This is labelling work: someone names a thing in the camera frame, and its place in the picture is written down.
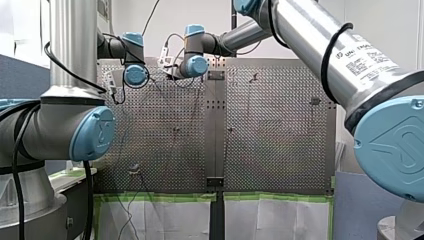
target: pegboard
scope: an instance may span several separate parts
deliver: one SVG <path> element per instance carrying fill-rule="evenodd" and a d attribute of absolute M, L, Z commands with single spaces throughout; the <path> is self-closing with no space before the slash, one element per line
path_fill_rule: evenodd
<path fill-rule="evenodd" d="M 227 61 L 225 191 L 323 194 L 335 105 L 299 60 Z"/>
<path fill-rule="evenodd" d="M 110 151 L 97 163 L 97 192 L 145 191 L 143 181 L 149 191 L 206 192 L 206 168 L 221 164 L 224 191 L 328 193 L 335 105 L 299 60 L 226 59 L 224 117 L 205 114 L 211 105 L 207 96 L 219 95 L 208 87 L 211 80 L 180 88 L 156 68 L 156 59 L 146 63 L 155 81 L 126 88 L 123 105 L 108 99 L 117 129 Z M 101 60 L 99 82 L 121 68 L 119 61 Z M 206 141 L 211 133 L 205 131 L 211 119 L 225 126 L 222 144 L 212 143 L 218 159 L 212 164 Z M 128 169 L 135 164 L 141 175 L 131 176 Z"/>
<path fill-rule="evenodd" d="M 110 71 L 122 69 L 119 61 L 99 61 L 99 82 L 104 83 Z M 204 192 L 205 88 L 201 78 L 178 81 L 166 79 L 156 66 L 156 59 L 146 59 L 151 74 L 141 89 L 126 91 L 126 102 L 107 105 L 117 119 L 114 143 L 99 161 L 95 181 L 97 192 L 149 191 Z M 120 101 L 122 89 L 118 88 Z M 140 175 L 130 175 L 129 168 L 140 165 Z"/>

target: metal base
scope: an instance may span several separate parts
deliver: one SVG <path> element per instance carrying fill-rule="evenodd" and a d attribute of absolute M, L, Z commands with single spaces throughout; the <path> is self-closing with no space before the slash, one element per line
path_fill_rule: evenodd
<path fill-rule="evenodd" d="M 424 234 L 422 203 L 405 200 L 399 213 L 378 222 L 377 240 L 411 240 Z"/>
<path fill-rule="evenodd" d="M 51 208 L 25 219 L 26 240 L 66 240 L 66 197 L 57 195 Z M 18 223 L 0 226 L 1 239 L 18 239 Z"/>

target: metal stand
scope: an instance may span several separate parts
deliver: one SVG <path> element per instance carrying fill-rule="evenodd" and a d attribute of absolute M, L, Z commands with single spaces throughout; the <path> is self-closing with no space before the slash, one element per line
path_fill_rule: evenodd
<path fill-rule="evenodd" d="M 66 240 L 66 197 L 57 195 L 51 208 L 29 215 L 25 219 L 26 240 Z M 1 239 L 18 239 L 18 223 L 0 227 Z"/>
<path fill-rule="evenodd" d="M 226 67 L 225 58 L 210 58 L 206 77 L 206 184 L 216 193 L 211 203 L 210 240 L 225 239 L 224 161 L 226 136 Z"/>

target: blue end cap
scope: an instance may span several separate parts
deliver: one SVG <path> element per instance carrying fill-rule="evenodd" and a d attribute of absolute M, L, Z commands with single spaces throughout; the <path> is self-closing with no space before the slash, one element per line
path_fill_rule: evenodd
<path fill-rule="evenodd" d="M 144 40 L 143 35 L 141 33 L 137 32 L 126 32 L 124 35 L 122 35 L 122 38 L 134 43 L 135 45 L 138 45 L 140 47 L 144 47 Z"/>
<path fill-rule="evenodd" d="M 199 77 L 208 70 L 208 62 L 202 56 L 191 57 L 186 64 L 186 71 L 190 77 Z"/>
<path fill-rule="evenodd" d="M 3 111 L 6 108 L 9 108 L 13 105 L 30 101 L 32 99 L 0 99 L 0 111 Z"/>
<path fill-rule="evenodd" d="M 356 128 L 354 148 L 360 166 L 379 186 L 424 202 L 424 95 L 371 109 Z"/>
<path fill-rule="evenodd" d="M 234 0 L 234 9 L 246 16 L 252 12 L 258 2 L 258 0 Z"/>
<path fill-rule="evenodd" d="M 73 161 L 96 160 L 110 147 L 115 134 L 115 117 L 105 106 L 96 107 L 79 124 L 72 137 L 69 155 Z"/>
<path fill-rule="evenodd" d="M 133 86 L 142 86 L 147 83 L 147 71 L 139 65 L 131 65 L 125 69 L 124 80 Z"/>
<path fill-rule="evenodd" d="M 204 33 L 205 28 L 200 24 L 190 24 L 186 26 L 184 36 L 190 37 L 195 34 Z"/>

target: sticker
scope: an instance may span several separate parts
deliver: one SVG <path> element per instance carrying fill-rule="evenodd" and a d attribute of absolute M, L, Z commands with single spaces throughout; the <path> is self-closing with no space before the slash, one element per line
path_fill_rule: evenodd
<path fill-rule="evenodd" d="M 332 64 L 340 72 L 366 83 L 383 72 L 399 68 L 396 63 L 362 37 L 359 35 L 354 35 L 354 37 L 360 41 L 341 51 L 334 51 L 332 54 Z"/>

